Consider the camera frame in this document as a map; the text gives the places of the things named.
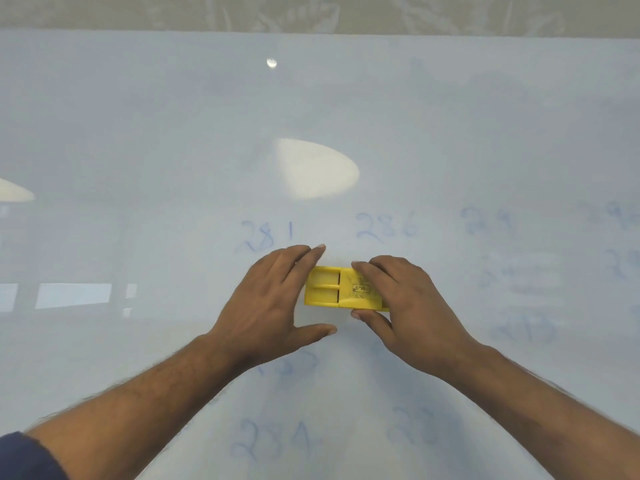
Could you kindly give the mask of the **person's right hand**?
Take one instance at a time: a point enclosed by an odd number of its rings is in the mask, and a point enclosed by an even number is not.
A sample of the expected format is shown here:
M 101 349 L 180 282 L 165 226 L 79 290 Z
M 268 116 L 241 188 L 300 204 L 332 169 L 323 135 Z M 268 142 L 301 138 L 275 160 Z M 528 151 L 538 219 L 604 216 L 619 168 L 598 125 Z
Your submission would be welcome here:
M 376 287 L 369 280 L 369 262 L 352 262 L 389 308 L 396 343 L 384 346 L 414 369 L 450 382 L 476 357 L 481 344 L 464 328 L 428 273 L 415 266 L 416 284 Z

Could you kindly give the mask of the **yellow plastic slotted part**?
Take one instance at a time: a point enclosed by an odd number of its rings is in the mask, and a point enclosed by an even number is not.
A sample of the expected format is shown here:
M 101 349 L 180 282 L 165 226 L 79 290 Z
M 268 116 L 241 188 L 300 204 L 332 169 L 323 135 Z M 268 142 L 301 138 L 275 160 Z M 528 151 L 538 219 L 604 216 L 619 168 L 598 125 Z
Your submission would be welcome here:
M 316 266 L 305 284 L 305 305 L 389 312 L 389 308 L 363 275 L 350 267 Z

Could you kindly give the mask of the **person's left hand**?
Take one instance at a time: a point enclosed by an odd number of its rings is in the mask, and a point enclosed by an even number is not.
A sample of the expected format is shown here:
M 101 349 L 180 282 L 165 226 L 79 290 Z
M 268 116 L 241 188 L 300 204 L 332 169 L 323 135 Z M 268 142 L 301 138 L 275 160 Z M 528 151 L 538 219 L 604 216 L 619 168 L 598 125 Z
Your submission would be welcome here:
M 284 282 L 270 278 L 270 253 L 249 268 L 207 334 L 214 350 L 235 371 L 245 372 L 300 349 L 292 347 L 292 330 L 302 327 L 294 323 L 295 307 L 325 250 L 324 244 L 311 248 Z

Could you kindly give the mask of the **person's left forearm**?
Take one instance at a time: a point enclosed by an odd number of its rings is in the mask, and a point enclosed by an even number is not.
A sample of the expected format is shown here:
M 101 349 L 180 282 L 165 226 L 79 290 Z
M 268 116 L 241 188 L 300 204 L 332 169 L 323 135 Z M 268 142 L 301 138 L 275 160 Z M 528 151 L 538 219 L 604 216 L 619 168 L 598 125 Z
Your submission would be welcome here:
M 234 379 L 255 365 L 198 336 L 140 373 L 26 431 L 68 480 L 135 480 Z

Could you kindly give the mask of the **dark blue sleeve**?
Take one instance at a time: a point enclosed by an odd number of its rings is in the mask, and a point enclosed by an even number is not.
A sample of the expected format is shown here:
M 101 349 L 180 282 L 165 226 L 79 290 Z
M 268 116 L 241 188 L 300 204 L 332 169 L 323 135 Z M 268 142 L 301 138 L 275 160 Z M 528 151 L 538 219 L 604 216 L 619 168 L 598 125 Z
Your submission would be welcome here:
M 0 436 L 0 480 L 69 478 L 43 445 L 21 432 L 14 432 Z

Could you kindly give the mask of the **person's right forearm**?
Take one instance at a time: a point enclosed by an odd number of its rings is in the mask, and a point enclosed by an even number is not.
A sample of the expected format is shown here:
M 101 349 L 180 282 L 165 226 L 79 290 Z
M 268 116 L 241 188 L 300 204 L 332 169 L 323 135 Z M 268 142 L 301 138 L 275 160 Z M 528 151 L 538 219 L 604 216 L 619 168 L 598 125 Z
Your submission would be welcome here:
M 429 372 L 491 416 L 554 480 L 640 480 L 640 435 L 496 349 L 464 347 L 437 357 Z

